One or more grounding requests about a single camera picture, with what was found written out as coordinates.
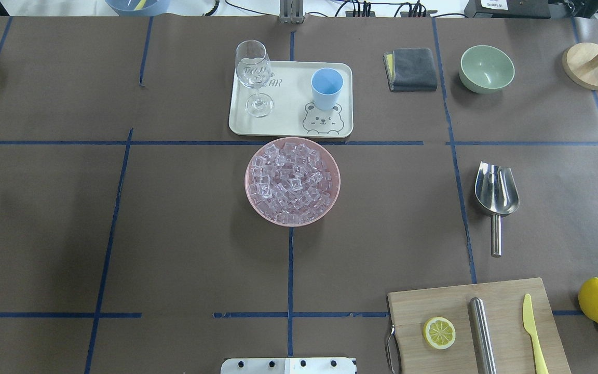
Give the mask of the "silver metal ice scoop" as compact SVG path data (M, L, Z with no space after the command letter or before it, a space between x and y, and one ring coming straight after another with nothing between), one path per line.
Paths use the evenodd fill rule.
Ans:
M515 212L520 203L512 169L481 161L474 193L491 216L491 256L500 258L501 218Z

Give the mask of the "pink bowl with ice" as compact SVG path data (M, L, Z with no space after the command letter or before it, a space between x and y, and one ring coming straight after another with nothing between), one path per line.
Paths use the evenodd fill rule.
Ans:
M341 173L334 156L308 138L278 138L249 161L244 191L268 222L296 228L317 222L334 206Z

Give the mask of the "light blue cup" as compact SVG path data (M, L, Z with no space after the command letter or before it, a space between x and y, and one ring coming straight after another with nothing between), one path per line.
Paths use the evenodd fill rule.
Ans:
M313 103L318 109L327 111L337 104L344 79L339 71L323 67L313 73L310 83Z

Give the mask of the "wooden cup stand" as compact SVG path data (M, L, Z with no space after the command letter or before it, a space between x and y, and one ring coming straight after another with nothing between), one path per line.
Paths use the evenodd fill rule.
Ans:
M598 91L598 44L578 43L565 50L562 66L577 85Z

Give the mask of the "cream serving tray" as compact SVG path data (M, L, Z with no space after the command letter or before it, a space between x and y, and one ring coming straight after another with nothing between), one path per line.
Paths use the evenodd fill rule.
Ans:
M352 70L341 62L272 61L273 76L261 92L270 95L274 108L256 118L246 111L252 90L233 79L229 127L235 134L262 137L346 138L354 129ZM343 87L331 111L313 104L311 77L320 68L338 71Z

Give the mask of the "clear wine glass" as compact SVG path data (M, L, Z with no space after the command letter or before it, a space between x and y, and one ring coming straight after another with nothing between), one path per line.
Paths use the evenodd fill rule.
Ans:
M272 77L270 59L261 41L242 41L235 52L235 70L239 82L254 90L246 102L247 113L256 118L268 116L274 107L271 96L261 93Z

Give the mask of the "yellow sponge under cloth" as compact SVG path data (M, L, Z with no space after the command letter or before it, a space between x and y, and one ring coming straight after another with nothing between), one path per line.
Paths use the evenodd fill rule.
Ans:
M395 78L394 57L393 57L392 52L384 53L384 64L385 64L385 72L387 74L387 80L388 80L389 86L391 87L391 85L394 83L394 78Z

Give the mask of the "dark grey folded cloth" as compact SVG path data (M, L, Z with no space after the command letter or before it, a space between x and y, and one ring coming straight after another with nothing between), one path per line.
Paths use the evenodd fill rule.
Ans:
M392 92L435 91L437 76L432 50L427 48L395 49Z

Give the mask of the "half lemon slice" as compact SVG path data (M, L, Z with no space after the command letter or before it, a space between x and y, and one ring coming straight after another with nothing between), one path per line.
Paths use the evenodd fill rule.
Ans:
M446 350L455 343L455 326L444 317L432 317L423 325L423 339L435 350Z

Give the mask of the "mint green bowl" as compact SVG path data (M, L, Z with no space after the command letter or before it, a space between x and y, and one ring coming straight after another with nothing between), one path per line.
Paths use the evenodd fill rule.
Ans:
M474 93L492 94L512 83L515 66L503 50L475 45L465 50L460 58L459 78Z

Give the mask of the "yellow plastic fork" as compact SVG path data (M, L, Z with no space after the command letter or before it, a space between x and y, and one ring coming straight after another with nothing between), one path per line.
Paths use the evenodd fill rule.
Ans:
M133 10L142 10L146 5L147 0L139 0L138 4L133 8Z

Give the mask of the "blue bowl on desk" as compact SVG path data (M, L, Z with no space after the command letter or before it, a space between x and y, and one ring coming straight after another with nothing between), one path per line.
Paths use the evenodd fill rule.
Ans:
M171 1L110 1L106 4L122 17L153 17L165 14Z

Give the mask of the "yellow plastic knife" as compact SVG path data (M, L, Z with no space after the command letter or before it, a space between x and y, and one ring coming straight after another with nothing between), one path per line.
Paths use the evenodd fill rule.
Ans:
M538 330L534 318L532 297L528 293L526 293L523 298L522 322L525 331L530 336L530 341L533 350L535 373L547 374L549 371L538 338Z

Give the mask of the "wooden cutting board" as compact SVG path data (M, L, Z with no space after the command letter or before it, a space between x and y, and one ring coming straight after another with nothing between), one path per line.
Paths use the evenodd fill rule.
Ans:
M484 303L497 372L534 373L533 347L522 320L522 305L527 294L532 299L539 344L548 372L570 373L540 278L389 293L387 300L391 322L396 328L401 371L477 373L468 304L478 297ZM432 348L423 338L425 322L438 316L455 325L455 343L446 350Z

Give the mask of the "aluminium frame post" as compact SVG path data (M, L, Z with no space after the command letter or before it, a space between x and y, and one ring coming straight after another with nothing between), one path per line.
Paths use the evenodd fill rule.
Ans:
M283 24L301 24L305 20L304 0L280 0L279 21Z

